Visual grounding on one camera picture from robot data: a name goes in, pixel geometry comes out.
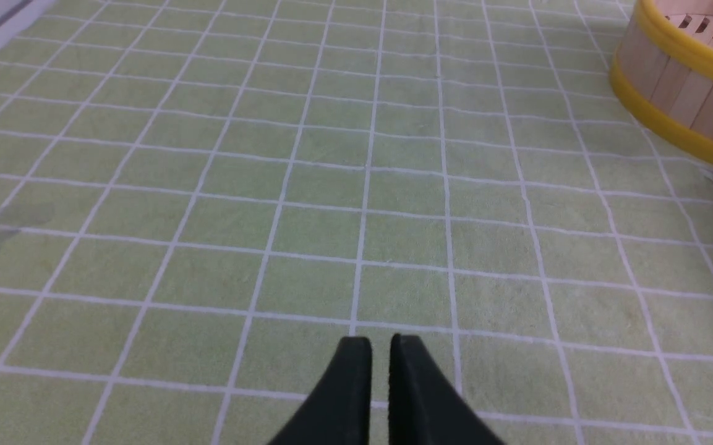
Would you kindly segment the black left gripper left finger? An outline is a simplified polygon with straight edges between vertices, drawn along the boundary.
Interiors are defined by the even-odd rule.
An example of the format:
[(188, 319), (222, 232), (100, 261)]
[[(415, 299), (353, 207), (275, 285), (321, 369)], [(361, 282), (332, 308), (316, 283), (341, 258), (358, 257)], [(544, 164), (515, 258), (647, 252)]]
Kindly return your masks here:
[(365, 336), (340, 339), (313, 391), (271, 444), (367, 444), (372, 347)]

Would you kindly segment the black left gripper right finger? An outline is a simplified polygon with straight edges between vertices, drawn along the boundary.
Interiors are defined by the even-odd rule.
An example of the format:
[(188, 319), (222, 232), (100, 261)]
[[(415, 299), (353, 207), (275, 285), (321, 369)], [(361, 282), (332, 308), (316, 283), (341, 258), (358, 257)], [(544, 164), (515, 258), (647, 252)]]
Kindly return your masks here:
[(396, 333), (388, 367), (390, 444), (503, 444), (446, 379), (419, 336)]

